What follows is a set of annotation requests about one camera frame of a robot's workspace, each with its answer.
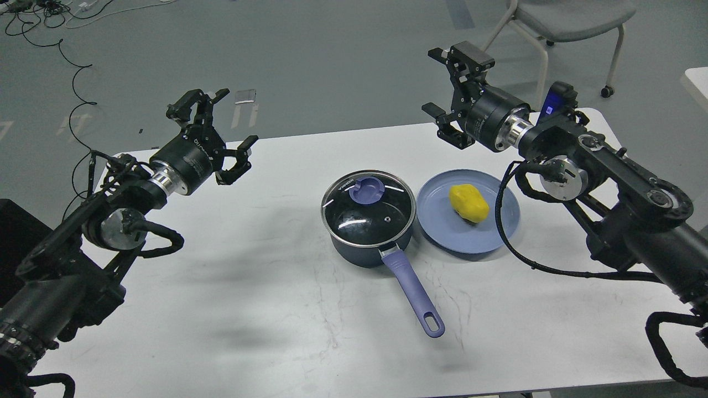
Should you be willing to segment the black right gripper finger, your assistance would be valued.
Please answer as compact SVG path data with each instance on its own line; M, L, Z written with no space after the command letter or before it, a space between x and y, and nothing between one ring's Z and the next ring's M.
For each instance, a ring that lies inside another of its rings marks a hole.
M452 122L457 121L457 115L454 113L446 113L438 105L432 102L425 103L421 106L421 110L434 119L437 126L438 138L446 141L457 149L466 149L473 146L475 139L470 134L454 128Z
M481 98L487 87L486 75L495 60L485 51L460 42L447 50L433 48L428 56L446 66L453 87L453 106L470 105Z

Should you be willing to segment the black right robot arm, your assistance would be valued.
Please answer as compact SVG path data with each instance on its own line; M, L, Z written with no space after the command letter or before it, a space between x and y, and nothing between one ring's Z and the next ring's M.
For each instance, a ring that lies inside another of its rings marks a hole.
M663 323L675 323L697 328L698 340L706 344L706 238L687 223L694 211L689 196L630 159L627 149L615 149L604 134L592 131L571 84L552 83L538 119L531 121L531 106L488 83L495 61L480 48L460 42L433 48L428 56L446 67L453 87L450 111L434 103L422 106L434 119L439 138L458 149L480 143L493 152L513 147L520 155L507 167L493 206L503 244L531 269L548 274L665 285L690 306L690 313L653 312L645 321L648 343L668 377L705 389L706 377L680 369L660 335ZM591 259L610 271L554 269L512 247L501 219L511 180L527 197L564 206L586 233Z

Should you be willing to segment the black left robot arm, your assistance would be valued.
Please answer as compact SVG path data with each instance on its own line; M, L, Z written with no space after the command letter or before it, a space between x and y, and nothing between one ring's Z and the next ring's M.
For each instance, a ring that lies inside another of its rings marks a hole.
M33 397L34 388L75 382L64 373L32 375L38 361L79 328L99 325L124 303L122 280L136 259L180 251L184 237L146 216L166 206L175 192L193 194L210 176L235 183L251 168L258 140L248 136L229 149L213 125L213 108L230 91L187 91L167 107L179 134L149 161L129 154L106 156L101 188L25 255L15 274L23 287L2 306L2 396Z

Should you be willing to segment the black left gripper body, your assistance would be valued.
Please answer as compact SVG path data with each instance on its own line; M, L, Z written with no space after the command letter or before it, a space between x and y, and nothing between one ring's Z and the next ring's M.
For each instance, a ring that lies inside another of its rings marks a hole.
M167 166L177 174L177 192L189 196L223 166L225 142L213 127L189 124L149 158L152 169Z

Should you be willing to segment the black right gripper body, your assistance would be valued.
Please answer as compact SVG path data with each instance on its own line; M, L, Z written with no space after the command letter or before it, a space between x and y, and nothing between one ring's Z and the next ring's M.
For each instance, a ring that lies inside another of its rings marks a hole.
M457 89L458 123L465 133L493 152L502 152L511 144L507 135L517 116L528 120L531 106L513 94L491 84L466 82Z

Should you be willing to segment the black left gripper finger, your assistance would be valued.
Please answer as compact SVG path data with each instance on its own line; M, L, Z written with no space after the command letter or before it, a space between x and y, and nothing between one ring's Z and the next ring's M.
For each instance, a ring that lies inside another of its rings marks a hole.
M256 134L251 134L237 147L237 149L223 148L220 150L215 150L216 157L232 157L236 161L232 168L227 170L217 170L215 172L216 182L218 185L231 185L251 169L251 162L249 161L251 147L258 141L258 139L259 136Z
M212 128L214 105L229 93L230 89L223 88L216 91L215 97L212 98L201 89L192 89L174 104L167 106L166 116L182 129L191 125Z

